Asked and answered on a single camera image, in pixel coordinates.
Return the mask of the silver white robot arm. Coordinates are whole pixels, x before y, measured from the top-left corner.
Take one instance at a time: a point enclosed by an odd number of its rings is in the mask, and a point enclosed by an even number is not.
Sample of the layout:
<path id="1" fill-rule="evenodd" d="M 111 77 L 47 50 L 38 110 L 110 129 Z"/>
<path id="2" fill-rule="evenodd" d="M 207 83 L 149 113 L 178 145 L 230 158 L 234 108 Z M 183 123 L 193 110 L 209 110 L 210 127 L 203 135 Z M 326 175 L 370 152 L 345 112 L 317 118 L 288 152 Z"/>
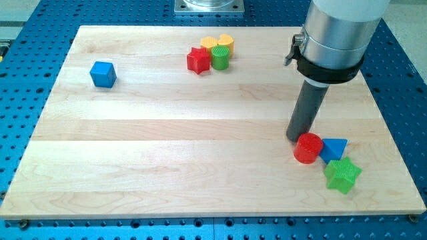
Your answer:
<path id="1" fill-rule="evenodd" d="M 352 80 L 389 0 L 312 0 L 284 65 L 297 61 L 306 78 L 323 84 Z"/>

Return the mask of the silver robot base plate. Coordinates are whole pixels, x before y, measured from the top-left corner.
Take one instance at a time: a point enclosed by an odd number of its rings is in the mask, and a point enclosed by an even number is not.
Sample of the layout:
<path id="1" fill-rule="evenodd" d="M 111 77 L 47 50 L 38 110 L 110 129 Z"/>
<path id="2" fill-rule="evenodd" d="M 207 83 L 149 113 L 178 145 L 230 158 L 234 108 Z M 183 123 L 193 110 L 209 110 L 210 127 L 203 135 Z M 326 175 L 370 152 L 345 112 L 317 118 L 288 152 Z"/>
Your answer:
<path id="1" fill-rule="evenodd" d="M 244 0 L 175 0 L 175 14 L 244 13 Z"/>

